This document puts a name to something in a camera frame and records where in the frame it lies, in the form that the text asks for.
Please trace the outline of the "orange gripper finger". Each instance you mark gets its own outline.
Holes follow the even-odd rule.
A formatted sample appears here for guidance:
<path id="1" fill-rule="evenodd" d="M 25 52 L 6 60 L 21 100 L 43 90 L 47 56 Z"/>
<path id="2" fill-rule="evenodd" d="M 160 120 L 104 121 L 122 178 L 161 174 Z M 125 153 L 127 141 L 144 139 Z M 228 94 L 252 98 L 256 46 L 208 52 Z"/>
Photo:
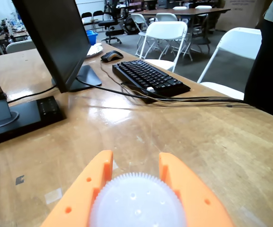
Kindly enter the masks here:
<path id="1" fill-rule="evenodd" d="M 61 200 L 41 224 L 42 227 L 88 227 L 93 203 L 112 178 L 113 152 L 99 152 L 84 168 Z"/>
<path id="2" fill-rule="evenodd" d="M 179 158 L 161 152 L 159 175 L 182 203 L 188 227 L 235 226 L 212 190 Z"/>

